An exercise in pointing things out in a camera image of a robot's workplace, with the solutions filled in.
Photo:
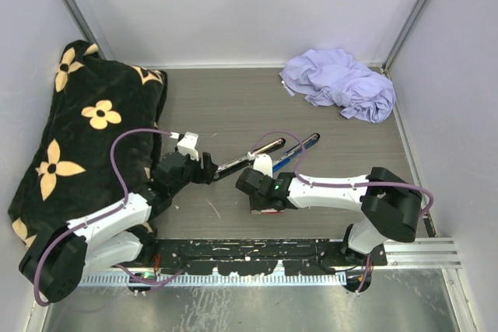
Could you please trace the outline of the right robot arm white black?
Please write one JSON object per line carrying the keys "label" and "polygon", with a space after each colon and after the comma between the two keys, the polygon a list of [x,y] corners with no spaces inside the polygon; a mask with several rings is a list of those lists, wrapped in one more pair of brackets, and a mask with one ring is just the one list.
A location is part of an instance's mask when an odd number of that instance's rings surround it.
{"label": "right robot arm white black", "polygon": [[346,229],[341,246],[342,258],[351,265],[362,263],[388,240],[412,243],[416,238],[422,195],[382,167],[343,179],[293,173],[274,178],[247,168],[238,177],[236,189],[249,197],[254,211],[322,207],[359,212],[363,219]]}

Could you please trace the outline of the red white staple box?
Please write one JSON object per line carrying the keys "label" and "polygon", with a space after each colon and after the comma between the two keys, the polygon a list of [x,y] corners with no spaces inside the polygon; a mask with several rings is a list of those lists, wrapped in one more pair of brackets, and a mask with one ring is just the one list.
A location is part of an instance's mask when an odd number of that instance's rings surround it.
{"label": "red white staple box", "polygon": [[251,214],[253,215],[274,215],[274,214],[281,214],[282,211],[277,211],[273,208],[270,209],[263,209],[263,210],[251,210]]}

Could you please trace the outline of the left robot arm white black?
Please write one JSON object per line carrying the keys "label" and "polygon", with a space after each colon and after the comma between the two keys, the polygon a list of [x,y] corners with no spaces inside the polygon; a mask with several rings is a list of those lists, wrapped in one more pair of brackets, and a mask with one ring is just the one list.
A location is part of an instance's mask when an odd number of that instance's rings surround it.
{"label": "left robot arm white black", "polygon": [[149,266],[156,257],[155,240],[135,227],[167,210],[188,184],[212,183],[217,169],[207,152],[200,160],[171,152],[149,181],[121,200],[64,223],[45,223],[19,264],[37,303],[60,302],[81,280],[116,264]]}

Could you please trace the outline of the black stapler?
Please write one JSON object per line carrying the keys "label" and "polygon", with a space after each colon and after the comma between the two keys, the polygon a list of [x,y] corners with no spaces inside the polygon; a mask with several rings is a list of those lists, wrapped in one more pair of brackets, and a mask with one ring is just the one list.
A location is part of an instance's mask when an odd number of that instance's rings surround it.
{"label": "black stapler", "polygon": [[252,156],[245,154],[241,157],[238,157],[237,159],[234,159],[228,163],[219,166],[213,177],[213,181],[217,182],[219,180],[222,180],[234,174],[235,172],[240,171],[243,168],[252,165],[254,163],[256,155],[263,153],[272,153],[274,151],[280,150],[285,144],[286,140],[284,138],[277,138],[273,142],[269,142],[268,144],[257,148],[253,152]]}

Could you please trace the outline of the blue stapler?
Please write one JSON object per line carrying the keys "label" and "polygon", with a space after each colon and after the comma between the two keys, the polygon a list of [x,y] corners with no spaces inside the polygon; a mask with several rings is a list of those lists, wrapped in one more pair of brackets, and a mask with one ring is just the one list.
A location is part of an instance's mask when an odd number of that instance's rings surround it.
{"label": "blue stapler", "polygon": [[[320,140],[320,135],[318,133],[313,133],[308,138],[303,140],[303,145],[305,149],[310,148],[312,145],[316,144]],[[291,159],[296,157],[302,152],[302,147],[300,144],[293,146],[291,149],[284,152],[279,158],[273,161],[272,172],[276,173],[281,168],[286,166]]]}

